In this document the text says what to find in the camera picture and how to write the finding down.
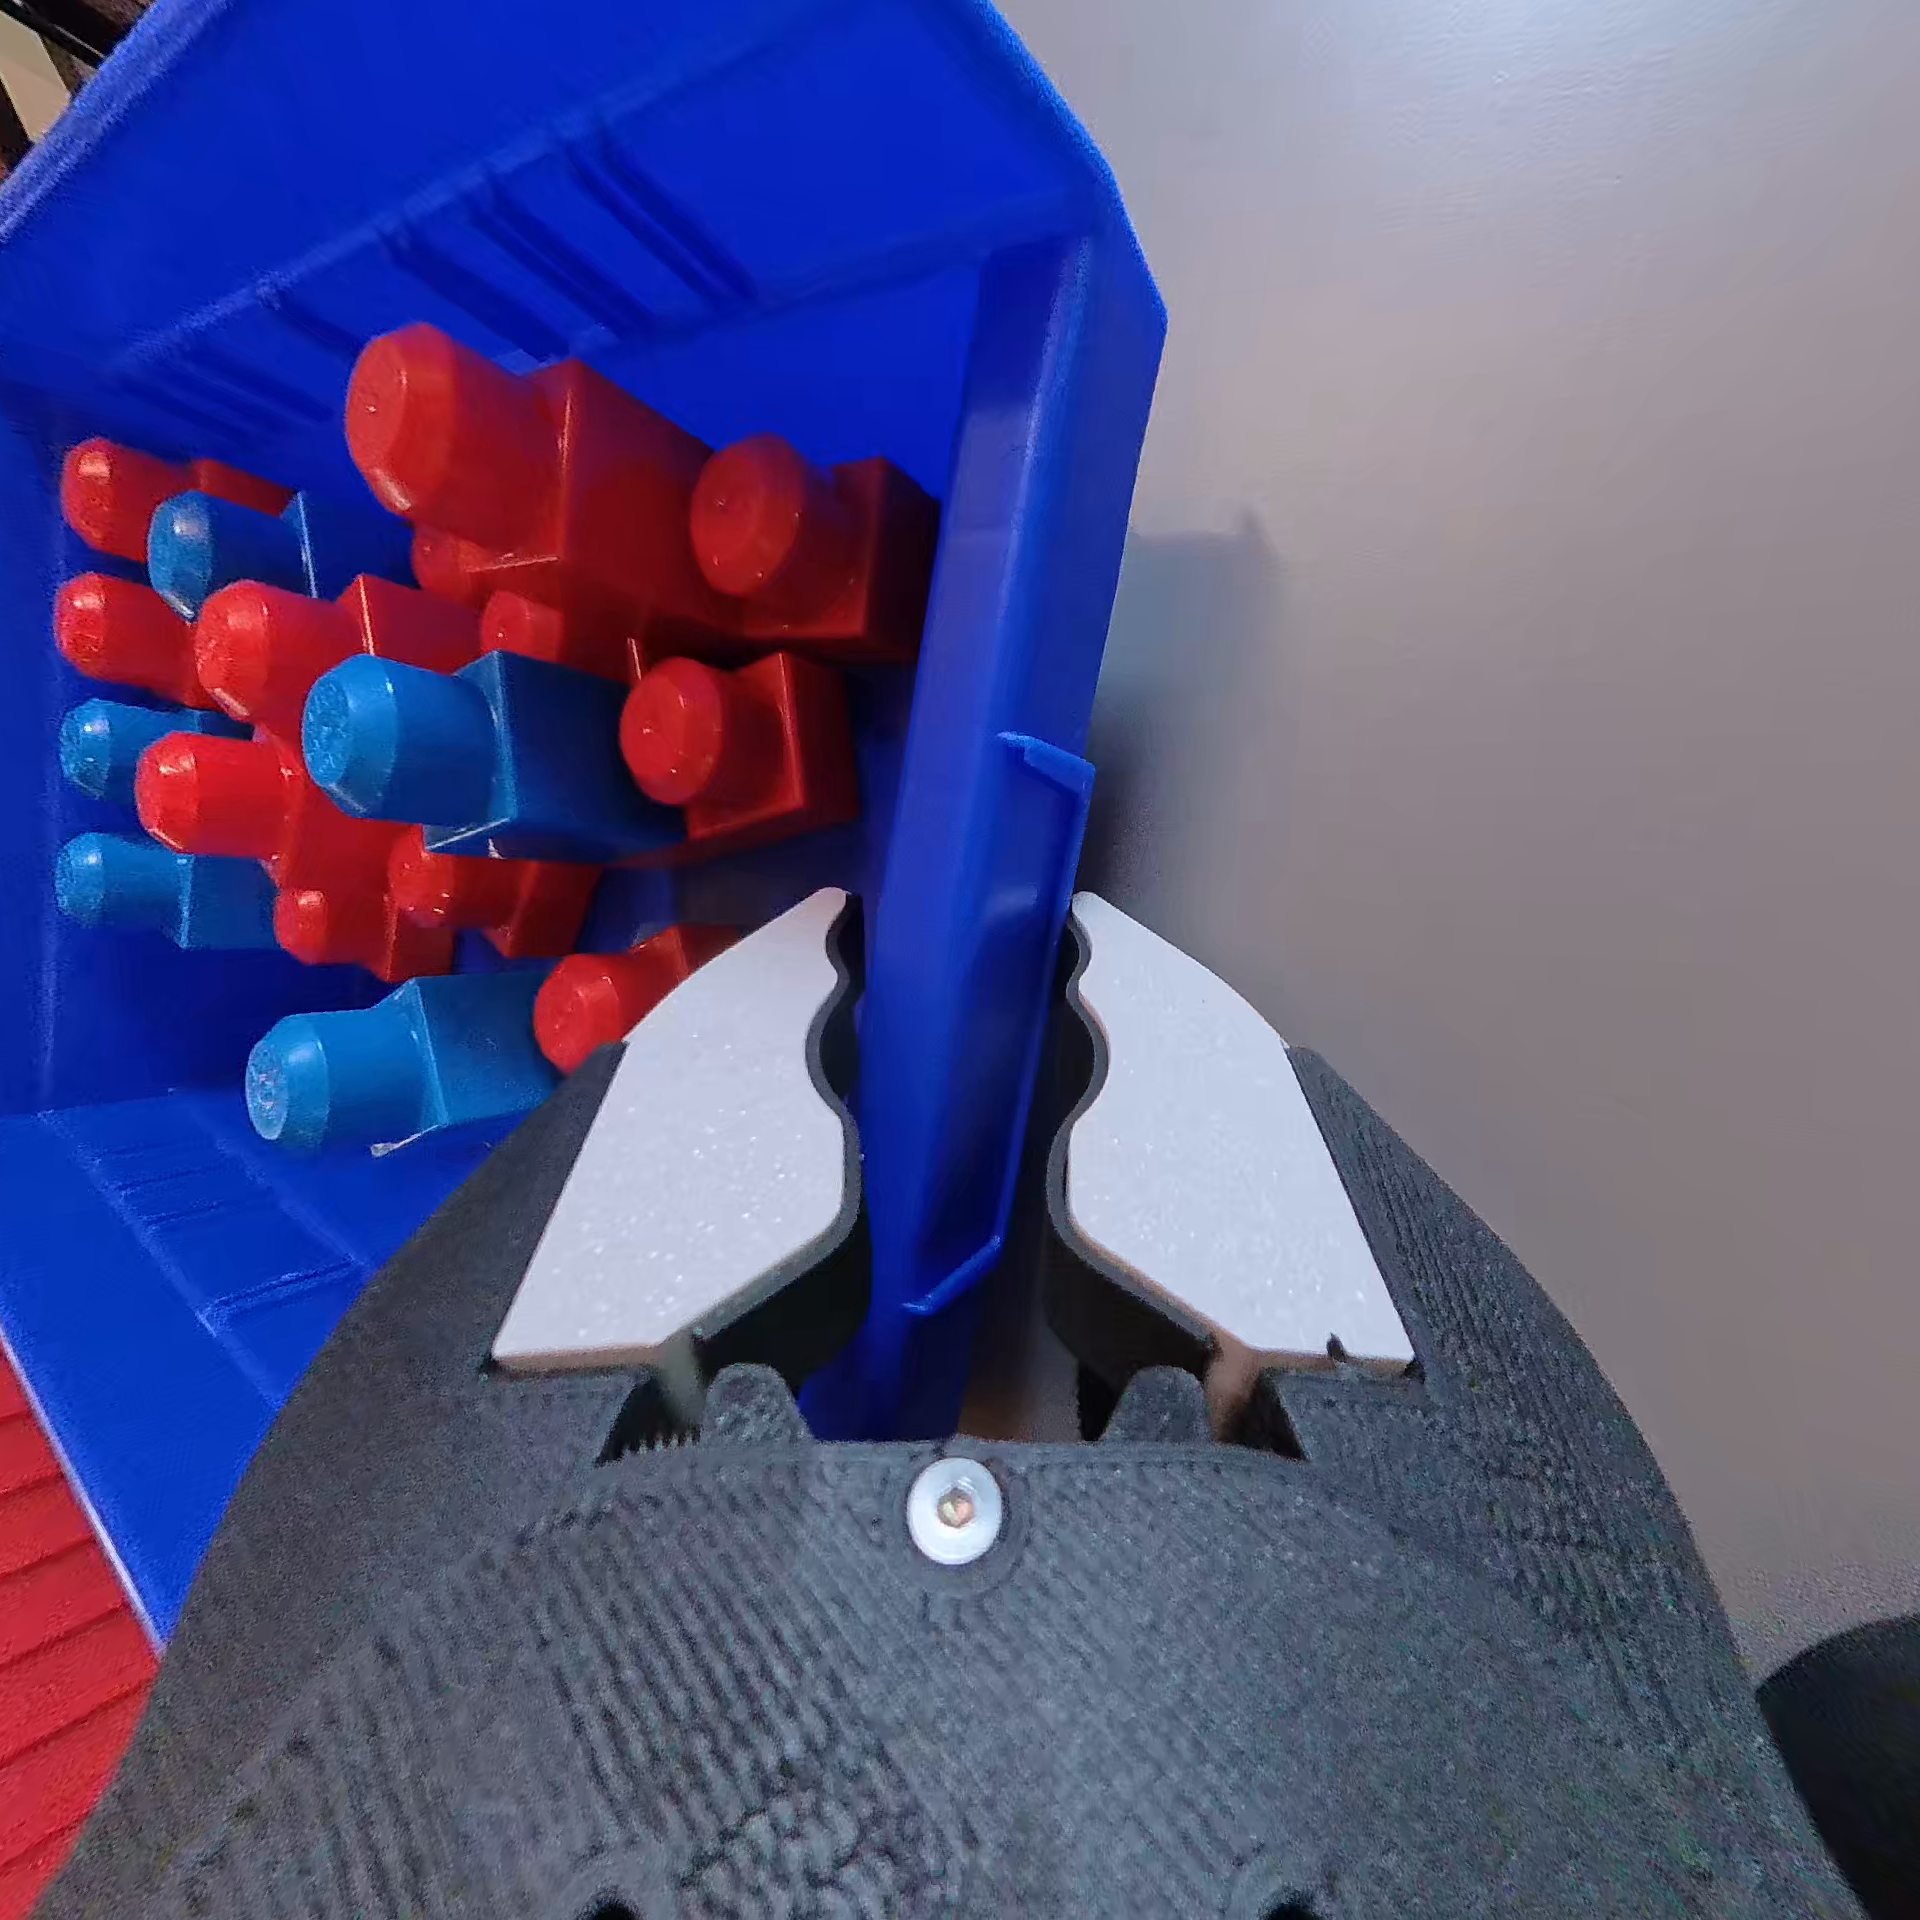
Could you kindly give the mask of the blue plastic bin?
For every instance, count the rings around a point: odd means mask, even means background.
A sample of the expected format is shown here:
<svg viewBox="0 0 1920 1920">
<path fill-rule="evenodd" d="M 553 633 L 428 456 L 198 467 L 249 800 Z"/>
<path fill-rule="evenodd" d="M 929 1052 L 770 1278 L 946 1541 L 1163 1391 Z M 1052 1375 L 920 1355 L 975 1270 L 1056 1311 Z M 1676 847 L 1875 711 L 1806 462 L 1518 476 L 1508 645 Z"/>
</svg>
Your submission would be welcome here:
<svg viewBox="0 0 1920 1920">
<path fill-rule="evenodd" d="M 860 898 L 871 1313 L 802 1410 L 956 1428 L 1165 347 L 1114 177 L 998 12 L 152 4 L 9 168 L 1 266 L 3 1347 L 149 1640 L 323 1339 L 527 1110 L 269 1144 L 252 1041 L 378 990 L 60 911 L 60 847 L 131 828 L 60 775 L 93 686 L 55 591 L 109 567 L 60 470 L 105 437 L 364 492 L 349 376 L 408 324 L 510 372 L 583 361 L 707 444 L 887 459 L 938 508 Z"/>
</svg>

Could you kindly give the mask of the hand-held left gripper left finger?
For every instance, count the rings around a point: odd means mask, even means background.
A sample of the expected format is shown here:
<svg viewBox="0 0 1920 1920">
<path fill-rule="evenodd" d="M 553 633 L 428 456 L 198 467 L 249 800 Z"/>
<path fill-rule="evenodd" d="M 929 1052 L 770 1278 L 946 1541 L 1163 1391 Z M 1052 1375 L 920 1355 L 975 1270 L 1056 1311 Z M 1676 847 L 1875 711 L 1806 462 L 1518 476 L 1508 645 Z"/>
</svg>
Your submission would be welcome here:
<svg viewBox="0 0 1920 1920">
<path fill-rule="evenodd" d="M 715 1375 L 800 1388 L 860 1329 L 872 1237 L 856 1082 L 860 898 L 818 889 L 623 1043 L 492 1337 L 515 1378 L 638 1369 L 678 1425 Z"/>
</svg>

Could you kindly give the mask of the heap of joined mega blocks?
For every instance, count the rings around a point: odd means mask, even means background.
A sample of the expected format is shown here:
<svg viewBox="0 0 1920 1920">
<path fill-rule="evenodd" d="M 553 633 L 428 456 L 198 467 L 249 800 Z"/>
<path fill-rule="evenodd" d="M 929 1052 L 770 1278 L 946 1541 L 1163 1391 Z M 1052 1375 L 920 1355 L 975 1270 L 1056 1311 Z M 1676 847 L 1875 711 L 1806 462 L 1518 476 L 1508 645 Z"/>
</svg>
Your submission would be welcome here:
<svg viewBox="0 0 1920 1920">
<path fill-rule="evenodd" d="M 887 459 L 707 444 L 567 358 L 361 348 L 364 492 L 93 437 L 55 591 L 93 686 L 55 857 L 84 927 L 356 973 L 252 1041 L 252 1131 L 388 1148 L 538 1103 L 817 889 L 878 902 L 938 508 Z"/>
</svg>

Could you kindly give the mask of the red plastic bin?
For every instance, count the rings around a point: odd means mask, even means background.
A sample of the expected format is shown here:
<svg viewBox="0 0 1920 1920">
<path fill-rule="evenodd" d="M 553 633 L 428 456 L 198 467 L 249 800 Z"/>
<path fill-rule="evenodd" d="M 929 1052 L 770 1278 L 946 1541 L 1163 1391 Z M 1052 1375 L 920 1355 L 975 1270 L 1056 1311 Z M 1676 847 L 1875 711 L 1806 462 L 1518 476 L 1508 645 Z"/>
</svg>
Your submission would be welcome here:
<svg viewBox="0 0 1920 1920">
<path fill-rule="evenodd" d="M 69 1859 L 152 1691 L 156 1649 L 23 1379 L 1 1361 L 1 1913 Z"/>
</svg>

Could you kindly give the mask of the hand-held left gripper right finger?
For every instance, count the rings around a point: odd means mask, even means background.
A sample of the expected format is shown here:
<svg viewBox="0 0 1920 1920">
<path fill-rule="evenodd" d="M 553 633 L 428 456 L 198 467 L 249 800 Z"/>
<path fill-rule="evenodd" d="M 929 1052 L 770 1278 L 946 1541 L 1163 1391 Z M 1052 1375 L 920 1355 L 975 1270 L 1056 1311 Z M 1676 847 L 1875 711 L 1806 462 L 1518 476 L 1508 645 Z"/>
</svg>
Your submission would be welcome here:
<svg viewBox="0 0 1920 1920">
<path fill-rule="evenodd" d="M 1170 1369 L 1212 1434 L 1267 1375 L 1417 1364 L 1293 1049 L 1233 985 L 1110 898 L 1071 898 L 1044 1314 L 1116 1402 Z"/>
</svg>

